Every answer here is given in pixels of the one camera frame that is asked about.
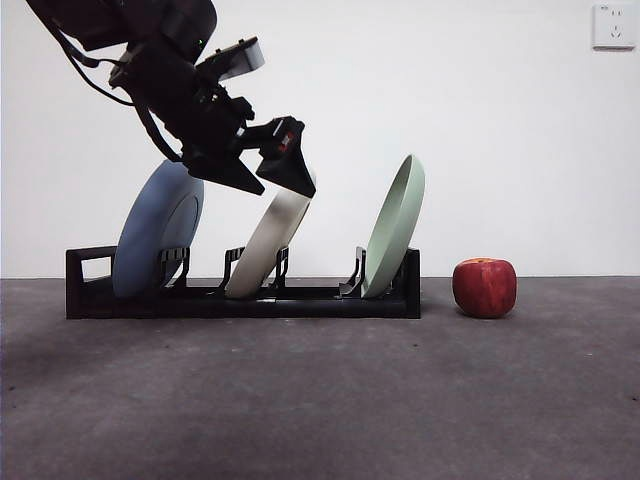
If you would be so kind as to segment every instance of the concrete floor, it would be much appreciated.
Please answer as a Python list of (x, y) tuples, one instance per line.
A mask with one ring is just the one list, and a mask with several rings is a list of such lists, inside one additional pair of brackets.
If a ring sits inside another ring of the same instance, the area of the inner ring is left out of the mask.
[(640, 278), (479, 321), (65, 320), (2, 283), (3, 479), (638, 479)]

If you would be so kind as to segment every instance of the red apple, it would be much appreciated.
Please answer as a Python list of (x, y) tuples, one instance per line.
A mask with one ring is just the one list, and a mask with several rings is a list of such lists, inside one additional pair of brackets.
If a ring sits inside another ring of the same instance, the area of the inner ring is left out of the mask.
[(518, 280), (506, 260), (472, 258), (453, 271), (453, 296), (458, 306), (476, 318), (500, 318), (516, 303)]

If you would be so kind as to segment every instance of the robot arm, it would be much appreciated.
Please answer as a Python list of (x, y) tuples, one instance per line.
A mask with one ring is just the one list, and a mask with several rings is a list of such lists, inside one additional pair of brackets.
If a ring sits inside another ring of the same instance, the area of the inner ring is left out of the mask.
[[(264, 60), (256, 38), (216, 53), (196, 65), (217, 23), (209, 0), (27, 0), (61, 44), (83, 78), (78, 63), (96, 67), (103, 60), (76, 49), (64, 34), (90, 51), (127, 43), (109, 84), (127, 92), (149, 136), (172, 161), (183, 162), (194, 177), (261, 194), (264, 187), (240, 161), (258, 148), (257, 175), (312, 197), (315, 186), (300, 148), (304, 124), (292, 117), (250, 127), (254, 119), (244, 98), (231, 98), (220, 82), (259, 68)], [(178, 155), (163, 140), (153, 112), (182, 142)]]

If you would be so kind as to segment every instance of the electrical outlet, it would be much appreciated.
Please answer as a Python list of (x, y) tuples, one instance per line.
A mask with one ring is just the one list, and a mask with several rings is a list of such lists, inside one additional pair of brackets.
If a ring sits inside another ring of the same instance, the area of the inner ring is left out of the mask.
[(635, 2), (601, 3), (593, 6), (593, 48), (633, 50), (638, 37)]

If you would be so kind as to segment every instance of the white plate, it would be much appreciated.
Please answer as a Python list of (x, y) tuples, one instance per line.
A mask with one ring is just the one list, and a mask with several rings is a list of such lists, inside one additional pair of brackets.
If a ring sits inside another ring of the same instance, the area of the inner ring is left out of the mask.
[[(309, 173), (315, 185), (316, 177), (311, 169)], [(291, 190), (279, 190), (231, 274), (225, 291), (228, 298), (247, 298), (260, 290), (276, 266), (278, 251), (291, 242), (310, 202)]]
[(409, 155), (400, 166), (367, 245), (362, 297), (382, 295), (400, 268), (420, 215), (424, 168)]
[[(167, 248), (189, 247), (204, 202), (204, 182), (191, 177), (181, 163), (165, 160), (136, 198), (118, 242), (113, 291), (119, 298), (135, 297), (151, 287), (158, 255)], [(180, 262), (168, 265), (162, 285)]]

